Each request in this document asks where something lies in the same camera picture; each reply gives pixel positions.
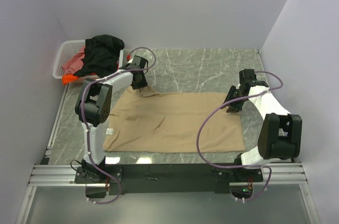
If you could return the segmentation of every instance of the white plastic basket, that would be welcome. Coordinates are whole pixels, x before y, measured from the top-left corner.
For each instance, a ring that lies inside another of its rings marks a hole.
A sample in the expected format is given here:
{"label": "white plastic basket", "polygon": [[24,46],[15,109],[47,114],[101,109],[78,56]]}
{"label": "white plastic basket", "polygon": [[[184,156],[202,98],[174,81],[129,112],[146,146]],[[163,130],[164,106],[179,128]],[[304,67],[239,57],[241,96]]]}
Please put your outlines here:
{"label": "white plastic basket", "polygon": [[[70,58],[79,53],[80,48],[82,48],[83,46],[85,46],[85,40],[69,40],[61,44],[53,66],[52,74],[54,78],[61,79],[63,77],[64,70],[62,69],[62,66]],[[120,50],[119,67],[122,66],[122,61],[123,61],[123,50]],[[97,76],[87,76],[84,78],[88,77],[98,78]]]}

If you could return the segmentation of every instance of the marble table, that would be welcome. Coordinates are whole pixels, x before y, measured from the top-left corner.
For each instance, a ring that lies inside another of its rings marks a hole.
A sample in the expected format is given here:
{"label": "marble table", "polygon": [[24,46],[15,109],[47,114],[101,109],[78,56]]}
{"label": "marble table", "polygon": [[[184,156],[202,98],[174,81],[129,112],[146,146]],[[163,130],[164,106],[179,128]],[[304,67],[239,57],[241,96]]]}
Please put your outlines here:
{"label": "marble table", "polygon": [[[227,93],[239,82],[239,71],[244,68],[263,70],[260,55],[256,49],[153,49],[157,64],[147,74],[147,82],[159,92],[220,92]],[[140,55],[151,60],[148,51],[138,50]],[[264,74],[259,80],[266,80]],[[53,148],[49,165],[68,165],[71,160],[81,160],[84,154],[84,135],[74,106],[81,84],[70,84],[63,99],[59,122],[53,135]],[[112,106],[123,91],[112,97]],[[243,138],[247,150],[256,146],[262,126],[262,118],[254,105],[246,102],[240,113]],[[238,152],[206,153],[212,162],[233,162]],[[107,163],[203,163],[195,153],[106,153]]]}

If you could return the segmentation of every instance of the white label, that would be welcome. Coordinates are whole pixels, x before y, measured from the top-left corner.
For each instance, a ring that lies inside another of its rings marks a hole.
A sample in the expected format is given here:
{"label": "white label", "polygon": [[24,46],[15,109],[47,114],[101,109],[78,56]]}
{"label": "white label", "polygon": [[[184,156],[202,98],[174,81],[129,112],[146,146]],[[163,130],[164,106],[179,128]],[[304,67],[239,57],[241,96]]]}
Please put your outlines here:
{"label": "white label", "polygon": [[113,129],[106,129],[106,135],[113,135]]}

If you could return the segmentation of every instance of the red cloth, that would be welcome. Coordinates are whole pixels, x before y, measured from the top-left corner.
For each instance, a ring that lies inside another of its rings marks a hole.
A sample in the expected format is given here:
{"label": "red cloth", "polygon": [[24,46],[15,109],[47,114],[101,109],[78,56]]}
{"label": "red cloth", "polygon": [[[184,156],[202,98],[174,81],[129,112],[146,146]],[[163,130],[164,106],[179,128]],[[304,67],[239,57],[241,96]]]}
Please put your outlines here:
{"label": "red cloth", "polygon": [[80,70],[84,63],[81,61],[85,57],[85,46],[83,46],[79,53],[70,58],[63,66],[62,69],[65,71],[64,75],[74,74]]}

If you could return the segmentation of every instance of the white wall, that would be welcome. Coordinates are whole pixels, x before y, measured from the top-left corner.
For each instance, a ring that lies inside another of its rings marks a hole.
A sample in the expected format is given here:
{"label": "white wall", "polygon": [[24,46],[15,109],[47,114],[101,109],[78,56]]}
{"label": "white wall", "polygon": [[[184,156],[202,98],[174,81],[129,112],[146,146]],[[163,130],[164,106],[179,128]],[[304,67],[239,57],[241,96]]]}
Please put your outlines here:
{"label": "white wall", "polygon": [[339,0],[288,0],[262,50],[264,68],[285,82],[274,95],[303,118],[300,159],[331,224],[339,222],[338,51]]}
{"label": "white wall", "polygon": [[44,0],[0,4],[0,222],[14,223],[63,91],[51,75],[65,34]]}
{"label": "white wall", "polygon": [[69,39],[127,46],[261,48],[286,0],[48,0]]}

